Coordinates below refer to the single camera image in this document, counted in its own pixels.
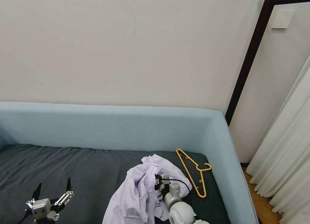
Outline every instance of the lavender cloth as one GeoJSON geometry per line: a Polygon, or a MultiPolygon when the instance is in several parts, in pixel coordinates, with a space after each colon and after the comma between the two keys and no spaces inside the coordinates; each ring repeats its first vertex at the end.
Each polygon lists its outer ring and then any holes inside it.
{"type": "MultiPolygon", "coordinates": [[[[191,189],[189,180],[170,161],[156,154],[141,159],[143,164],[131,168],[125,181],[111,197],[102,224],[154,224],[155,217],[169,218],[162,195],[154,190],[155,174],[168,174],[179,179],[191,189]]],[[[180,196],[188,189],[180,184],[180,196]]]]}

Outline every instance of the dark gray bed sheet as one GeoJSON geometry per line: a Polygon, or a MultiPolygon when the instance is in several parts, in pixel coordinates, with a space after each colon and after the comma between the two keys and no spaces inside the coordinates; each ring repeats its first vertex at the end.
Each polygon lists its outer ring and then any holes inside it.
{"type": "MultiPolygon", "coordinates": [[[[179,167],[187,176],[175,152],[115,151],[73,147],[10,145],[0,149],[0,223],[15,224],[24,215],[25,202],[42,182],[40,198],[56,198],[65,192],[71,177],[75,196],[60,213],[58,224],[101,224],[109,200],[131,167],[144,156],[156,153],[179,167]]],[[[189,153],[199,165],[207,162],[202,154],[189,153]]],[[[186,163],[195,181],[200,175],[186,163]]],[[[216,181],[204,172],[207,197],[201,199],[194,189],[191,203],[195,213],[210,224],[228,224],[229,219],[216,181]]],[[[31,224],[29,217],[24,223],[31,224]]],[[[169,223],[156,220],[156,223],[169,223]]]]}

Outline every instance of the black cable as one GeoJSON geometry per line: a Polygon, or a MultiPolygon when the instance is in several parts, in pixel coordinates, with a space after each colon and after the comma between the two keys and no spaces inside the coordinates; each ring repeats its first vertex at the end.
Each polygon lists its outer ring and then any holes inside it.
{"type": "Polygon", "coordinates": [[[191,195],[190,195],[190,189],[189,189],[188,185],[187,185],[185,182],[183,182],[183,181],[181,181],[181,180],[179,180],[179,179],[162,179],[162,180],[173,180],[173,181],[179,181],[179,182],[181,182],[181,183],[185,184],[185,186],[186,186],[186,187],[187,187],[187,189],[188,189],[188,194],[189,194],[190,205],[192,205],[192,197],[191,197],[191,195]]]}

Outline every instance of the dark wood door frame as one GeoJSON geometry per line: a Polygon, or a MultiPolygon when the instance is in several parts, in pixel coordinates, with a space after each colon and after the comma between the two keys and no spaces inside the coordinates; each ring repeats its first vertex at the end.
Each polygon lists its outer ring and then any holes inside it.
{"type": "Polygon", "coordinates": [[[248,74],[251,70],[255,55],[257,53],[258,47],[260,46],[261,40],[263,38],[265,29],[267,27],[269,18],[271,16],[272,10],[275,5],[290,4],[290,3],[301,3],[310,2],[310,0],[265,0],[261,13],[258,17],[256,27],[251,38],[250,44],[246,56],[244,58],[236,85],[234,87],[232,98],[229,102],[228,109],[226,111],[225,119],[229,125],[232,121],[234,111],[237,107],[239,98],[241,96],[244,85],[246,84],[248,74]]]}

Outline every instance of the orange hanger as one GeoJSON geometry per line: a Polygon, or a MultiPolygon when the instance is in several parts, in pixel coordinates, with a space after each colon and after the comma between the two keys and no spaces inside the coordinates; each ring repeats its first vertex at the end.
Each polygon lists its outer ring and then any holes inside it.
{"type": "Polygon", "coordinates": [[[209,166],[209,168],[200,169],[200,168],[198,167],[199,165],[198,165],[190,156],[188,156],[183,150],[181,150],[181,149],[176,149],[176,153],[178,154],[178,156],[179,156],[179,158],[180,158],[180,160],[181,160],[181,162],[182,162],[182,164],[183,164],[183,166],[184,166],[184,168],[185,168],[185,170],[186,170],[186,172],[187,172],[187,174],[188,174],[188,176],[189,176],[189,178],[190,178],[190,181],[192,182],[192,184],[193,184],[193,186],[194,186],[194,188],[195,188],[195,190],[196,190],[196,192],[197,192],[197,194],[198,194],[198,196],[201,197],[201,198],[205,198],[205,197],[207,196],[207,192],[206,192],[206,190],[205,190],[205,185],[204,185],[204,180],[203,180],[202,172],[211,170],[211,169],[212,169],[211,165],[208,164],[208,163],[205,163],[204,165],[209,166]],[[195,182],[194,182],[192,176],[190,175],[190,173],[189,173],[189,171],[188,171],[188,169],[187,169],[185,163],[183,162],[183,159],[181,158],[181,154],[179,153],[179,151],[182,152],[182,153],[185,155],[185,157],[186,157],[187,159],[191,160],[191,161],[193,162],[193,164],[196,165],[196,169],[197,169],[198,171],[200,171],[201,180],[199,180],[199,182],[202,184],[202,187],[203,187],[203,195],[201,195],[201,194],[199,193],[199,191],[198,191],[198,186],[196,186],[196,184],[195,184],[195,182]]]}

